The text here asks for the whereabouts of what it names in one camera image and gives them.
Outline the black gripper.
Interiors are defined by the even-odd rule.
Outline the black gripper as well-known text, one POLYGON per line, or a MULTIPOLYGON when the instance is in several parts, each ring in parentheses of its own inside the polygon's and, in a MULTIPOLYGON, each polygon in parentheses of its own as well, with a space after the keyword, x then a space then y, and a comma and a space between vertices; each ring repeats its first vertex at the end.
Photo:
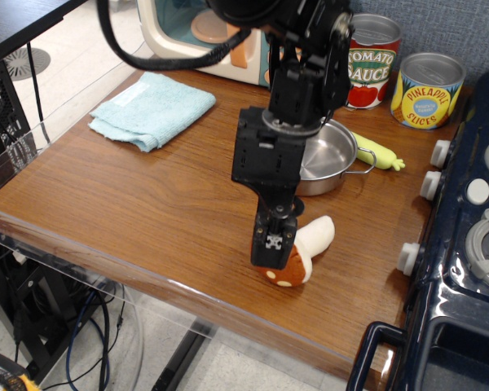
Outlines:
POLYGON ((304 202, 296 196, 308 138, 322 125, 290 125, 265 108, 240 111, 231 179, 258 195, 253 228, 253 266, 283 270, 294 246, 304 202))

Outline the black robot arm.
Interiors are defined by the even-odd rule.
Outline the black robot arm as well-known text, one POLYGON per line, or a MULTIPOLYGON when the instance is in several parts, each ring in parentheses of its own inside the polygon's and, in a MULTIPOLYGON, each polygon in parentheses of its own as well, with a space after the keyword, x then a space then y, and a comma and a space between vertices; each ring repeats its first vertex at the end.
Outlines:
POLYGON ((285 268, 294 246, 300 169, 316 135, 350 92, 347 1, 211 1, 225 22, 260 29, 270 46, 270 102, 240 111, 231 178, 258 195, 251 262, 285 268))

